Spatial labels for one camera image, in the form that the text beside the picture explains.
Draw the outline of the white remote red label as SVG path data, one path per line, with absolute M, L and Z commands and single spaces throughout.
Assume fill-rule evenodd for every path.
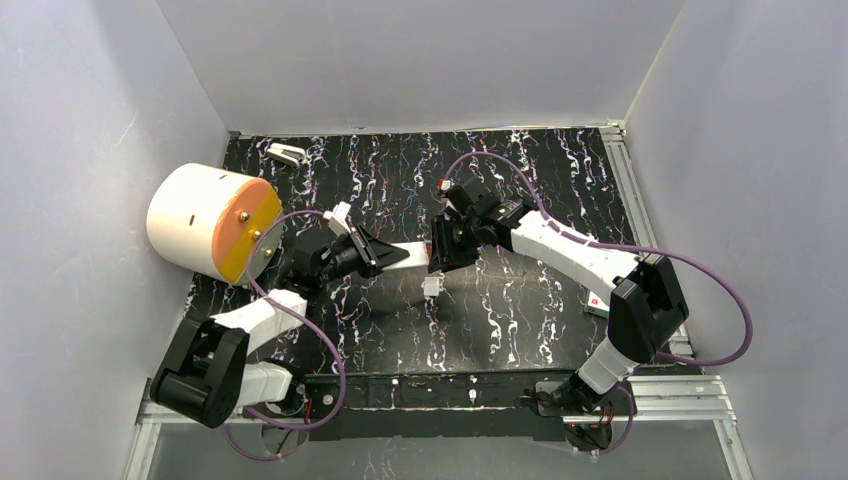
M 589 292 L 584 304 L 584 311 L 601 318 L 609 317 L 609 306 L 594 292 Z

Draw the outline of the white slim remote control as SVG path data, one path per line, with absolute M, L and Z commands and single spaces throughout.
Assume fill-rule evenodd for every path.
M 399 262 L 385 267 L 384 271 L 426 267 L 430 262 L 432 250 L 430 242 L 418 241 L 393 243 L 393 246 L 405 250 L 409 256 Z

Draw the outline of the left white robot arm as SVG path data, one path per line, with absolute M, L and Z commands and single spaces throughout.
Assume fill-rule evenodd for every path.
M 387 243 L 361 226 L 320 249 L 295 250 L 283 288 L 226 313 L 181 321 L 149 388 L 151 400 L 217 428 L 241 407 L 285 399 L 293 373 L 279 362 L 249 364 L 249 354 L 300 328 L 309 296 L 330 282 L 422 267 L 430 255 L 425 241 Z

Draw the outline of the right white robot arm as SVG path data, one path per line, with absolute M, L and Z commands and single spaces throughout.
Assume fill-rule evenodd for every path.
M 540 261 L 586 287 L 609 308 L 606 336 L 553 393 L 559 404 L 600 402 L 617 383 L 651 362 L 689 316 L 671 260 L 594 246 L 530 200 L 504 200 L 476 178 L 442 180 L 442 213 L 431 220 L 429 271 L 473 264 L 485 245 Z

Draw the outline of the small white cover piece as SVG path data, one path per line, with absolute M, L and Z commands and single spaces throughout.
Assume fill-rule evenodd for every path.
M 442 291 L 442 279 L 436 276 L 429 276 L 422 282 L 423 295 L 426 298 L 436 298 Z

